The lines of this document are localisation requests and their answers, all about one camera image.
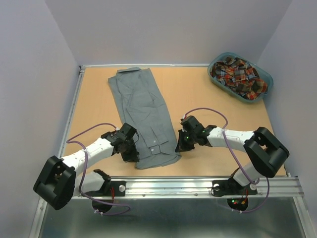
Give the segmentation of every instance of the plaid clothing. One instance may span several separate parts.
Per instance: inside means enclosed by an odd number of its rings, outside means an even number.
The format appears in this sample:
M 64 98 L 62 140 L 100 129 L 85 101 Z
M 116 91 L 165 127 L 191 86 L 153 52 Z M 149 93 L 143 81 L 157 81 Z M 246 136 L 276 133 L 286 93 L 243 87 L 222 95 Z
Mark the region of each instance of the plaid clothing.
M 217 61 L 211 69 L 212 77 L 245 99 L 254 100 L 267 92 L 267 84 L 247 61 L 227 57 Z

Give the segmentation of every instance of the plastic basket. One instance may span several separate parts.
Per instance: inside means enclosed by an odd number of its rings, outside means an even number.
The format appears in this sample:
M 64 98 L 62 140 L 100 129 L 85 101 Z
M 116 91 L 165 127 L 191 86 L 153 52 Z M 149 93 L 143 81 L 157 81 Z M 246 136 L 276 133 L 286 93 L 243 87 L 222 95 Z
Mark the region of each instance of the plastic basket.
M 254 100 L 248 100 L 248 99 L 243 98 L 243 97 L 240 96 L 239 94 L 236 94 L 235 92 L 231 91 L 228 87 L 222 85 L 220 82 L 217 81 L 216 78 L 213 78 L 212 75 L 211 75 L 211 68 L 212 68 L 212 66 L 213 66 L 217 61 L 219 61 L 219 60 L 224 60 L 224 59 L 226 59 L 227 57 L 233 57 L 233 58 L 238 57 L 238 58 L 240 58 L 240 59 L 243 59 L 243 60 L 249 62 L 250 65 L 251 65 L 252 67 L 254 67 L 254 68 L 257 70 L 257 72 L 258 72 L 260 78 L 261 78 L 265 83 L 267 83 L 267 92 L 266 92 L 266 93 L 262 93 L 261 95 L 259 95 L 259 96 L 258 96 L 256 99 L 254 99 Z M 271 90 L 271 88 L 273 87 L 273 79 L 272 79 L 271 75 L 269 75 L 269 74 L 268 74 L 267 72 L 265 72 L 263 69 L 257 67 L 255 64 L 251 63 L 250 61 L 248 61 L 248 60 L 246 60 L 246 59 L 244 59 L 244 58 L 242 58 L 242 57 L 236 55 L 235 53 L 230 53 L 230 52 L 226 52 L 226 53 L 223 53 L 223 54 L 219 55 L 217 58 L 215 58 L 215 59 L 211 62 L 211 64 L 208 66 L 208 75 L 210 76 L 211 81 L 212 81 L 215 85 L 217 85 L 217 86 L 218 86 L 219 88 L 221 88 L 223 91 L 227 92 L 229 95 L 231 95 L 231 96 L 237 98 L 238 100 L 240 100 L 241 102 L 244 102 L 244 103 L 255 103 L 255 102 L 260 101 L 260 100 Z

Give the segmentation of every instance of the tan work surface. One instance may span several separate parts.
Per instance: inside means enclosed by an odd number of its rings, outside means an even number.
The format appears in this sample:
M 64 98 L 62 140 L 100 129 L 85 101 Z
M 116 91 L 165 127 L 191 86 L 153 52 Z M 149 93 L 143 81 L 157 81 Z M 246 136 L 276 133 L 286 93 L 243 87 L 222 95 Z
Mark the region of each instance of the tan work surface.
M 87 68 L 79 92 L 69 138 L 101 122 L 111 122 L 117 127 L 122 123 L 108 85 L 108 78 L 120 68 Z M 151 68 L 158 88 L 163 95 L 173 123 L 175 134 L 181 129 L 180 119 L 197 107 L 209 107 L 222 112 L 229 120 L 227 129 L 256 130 L 272 127 L 263 101 L 244 104 L 229 96 L 211 83 L 206 67 L 156 67 Z M 224 119 L 211 111 L 196 111 L 194 115 L 204 126 L 223 126 Z M 99 126 L 78 137 L 89 145 L 103 133 L 113 130 L 111 126 Z M 69 144 L 65 155 L 78 151 L 80 147 Z M 235 151 L 242 165 L 250 159 L 246 153 Z M 123 162 L 120 155 L 114 155 L 89 168 L 101 169 L 110 176 L 229 176 L 237 164 L 227 148 L 195 146 L 195 150 L 181 153 L 182 158 L 165 167 L 137 170 L 134 163 Z M 277 175 L 286 175 L 281 168 Z

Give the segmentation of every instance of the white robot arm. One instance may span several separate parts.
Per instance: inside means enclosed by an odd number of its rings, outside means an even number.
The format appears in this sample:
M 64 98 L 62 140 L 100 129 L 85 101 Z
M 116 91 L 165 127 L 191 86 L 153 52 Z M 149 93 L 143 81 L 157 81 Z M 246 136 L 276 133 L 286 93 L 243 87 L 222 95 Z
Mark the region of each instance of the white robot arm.
M 219 181 L 219 188 L 213 191 L 215 196 L 241 194 L 250 182 L 260 177 L 274 177 L 289 156 L 285 146 L 264 127 L 255 131 L 223 130 L 214 125 L 204 127 L 194 116 L 184 118 L 181 125 L 176 151 L 192 150 L 196 143 L 209 147 L 228 147 L 229 144 L 230 149 L 246 152 L 250 157 L 251 162 L 243 170 L 239 168 L 229 180 Z
M 125 162 L 139 161 L 139 153 L 132 139 L 135 133 L 137 133 L 136 129 L 125 123 L 120 130 L 101 135 L 94 143 L 86 147 L 87 161 L 83 149 L 61 158 L 50 157 L 46 161 L 33 190 L 55 210 L 64 207 L 71 197 L 80 194 L 81 177 L 77 176 L 83 172 L 85 167 L 88 168 L 117 153 L 121 154 Z M 81 191 L 98 191 L 109 182 L 110 177 L 107 174 L 100 170 L 94 170 L 85 176 Z

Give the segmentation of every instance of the white wall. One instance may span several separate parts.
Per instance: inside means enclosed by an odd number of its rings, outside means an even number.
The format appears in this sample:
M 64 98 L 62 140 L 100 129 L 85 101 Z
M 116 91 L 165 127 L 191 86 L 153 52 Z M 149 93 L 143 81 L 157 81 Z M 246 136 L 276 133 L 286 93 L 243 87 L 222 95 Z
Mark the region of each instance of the white wall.
M 77 63 L 43 0 L 0 7 L 0 237 L 28 237 L 33 184 L 58 151 Z
M 317 228 L 317 1 L 293 0 L 258 62 L 274 87 L 266 107 L 290 150 L 287 169 L 298 175 Z
M 80 65 L 256 62 L 291 0 L 46 0 Z

